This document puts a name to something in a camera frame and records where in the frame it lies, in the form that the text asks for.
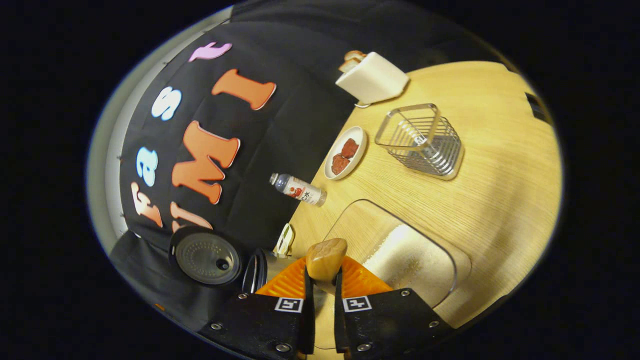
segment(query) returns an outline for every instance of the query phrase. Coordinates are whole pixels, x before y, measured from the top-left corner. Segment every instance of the red food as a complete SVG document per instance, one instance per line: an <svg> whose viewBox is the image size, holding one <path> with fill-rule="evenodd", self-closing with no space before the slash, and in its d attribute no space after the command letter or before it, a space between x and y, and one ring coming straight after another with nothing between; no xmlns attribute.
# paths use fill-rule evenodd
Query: red food
<svg viewBox="0 0 640 360"><path fill-rule="evenodd" d="M337 175L341 173L347 165L349 165L349 159L346 159L340 154L336 154L333 157L333 163L331 164L331 172L333 172L334 175Z"/></svg>
<svg viewBox="0 0 640 360"><path fill-rule="evenodd" d="M345 158L351 159L355 155L358 148L359 148L359 145L355 142L355 140L352 138L349 138L349 140L347 140L347 142L344 143L344 146L342 146L342 151L340 153Z"/></svg>

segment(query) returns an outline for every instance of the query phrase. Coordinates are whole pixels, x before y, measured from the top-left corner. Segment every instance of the black cloth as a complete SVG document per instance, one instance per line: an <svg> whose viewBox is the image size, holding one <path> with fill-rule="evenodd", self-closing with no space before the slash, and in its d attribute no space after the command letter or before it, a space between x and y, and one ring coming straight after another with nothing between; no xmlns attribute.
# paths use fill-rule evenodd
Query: black cloth
<svg viewBox="0 0 640 360"><path fill-rule="evenodd" d="M219 58L188 62L195 49L210 42L233 46ZM289 173L311 182L356 102L335 85L344 54L354 49L376 51L405 72L450 61L497 60L453 23L407 3L236 5L230 23L211 29L166 64L140 99L125 136L122 204L129 229L141 238L127 233L110 259L147 301L164 306L166 314L197 330L234 289L212 289L170 274L171 201L205 218L238 247L273 248L299 202L278 193L268 183L269 176ZM272 81L277 89L257 111L232 95L211 95L215 82L229 69L260 83ZM172 119L162 121L150 109L166 86L179 89L182 100ZM192 120L211 133L241 140L233 165L222 169L226 178L219 182L223 191L215 205L171 182L174 164L193 159L182 144ZM136 155L143 146L155 150L159 158L152 187L136 170ZM162 228L136 213L132 181L160 209Z"/></svg>

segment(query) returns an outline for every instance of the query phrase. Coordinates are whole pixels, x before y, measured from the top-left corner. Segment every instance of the metal dish rack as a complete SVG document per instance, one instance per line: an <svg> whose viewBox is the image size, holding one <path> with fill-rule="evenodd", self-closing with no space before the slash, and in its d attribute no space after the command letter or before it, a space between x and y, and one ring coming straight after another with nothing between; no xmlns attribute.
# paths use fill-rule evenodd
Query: metal dish rack
<svg viewBox="0 0 640 360"><path fill-rule="evenodd" d="M404 166L444 180L456 177L465 152L460 137L434 104L391 110L375 141Z"/></svg>

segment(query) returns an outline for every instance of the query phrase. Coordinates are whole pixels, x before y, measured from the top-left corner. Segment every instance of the small plate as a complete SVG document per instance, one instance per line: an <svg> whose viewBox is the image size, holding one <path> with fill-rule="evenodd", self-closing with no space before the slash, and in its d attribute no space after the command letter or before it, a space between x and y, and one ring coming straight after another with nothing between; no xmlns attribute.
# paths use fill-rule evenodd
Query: small plate
<svg viewBox="0 0 640 360"><path fill-rule="evenodd" d="M358 150L356 150L356 153L353 155L353 157L349 159L349 165L347 165L347 167L345 167L341 173L339 173L338 175L334 175L333 172L331 171L333 157L336 154L339 154L340 151L342 151L342 147L344 146L344 143L346 143L347 140L349 140L349 138L352 138L353 141L355 141L359 145ZM329 155L324 161L324 176L326 176L327 179L331 179L331 180L338 180L347 176L353 170L353 168L355 168L356 165L358 165L358 163L360 162L360 159L362 159L362 155L364 154L364 151L366 150L366 148L367 148L367 133L365 133L360 126L354 126L351 129L348 129L347 131L343 132L340 136L338 136L338 139L333 143L331 150L329 150Z"/></svg>

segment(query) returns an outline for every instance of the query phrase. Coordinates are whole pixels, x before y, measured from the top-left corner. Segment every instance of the screw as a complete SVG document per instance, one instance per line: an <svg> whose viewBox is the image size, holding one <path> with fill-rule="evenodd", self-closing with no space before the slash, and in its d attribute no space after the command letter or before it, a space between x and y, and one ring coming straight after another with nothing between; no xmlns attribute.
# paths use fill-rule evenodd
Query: screw
<svg viewBox="0 0 640 360"><path fill-rule="evenodd" d="M287 352L291 350L291 347L287 344L278 344L276 345L276 350L278 350L279 352Z"/></svg>
<svg viewBox="0 0 640 360"><path fill-rule="evenodd" d="M371 344L360 344L358 345L358 347L356 347L358 351L367 351L370 348L371 348Z"/></svg>

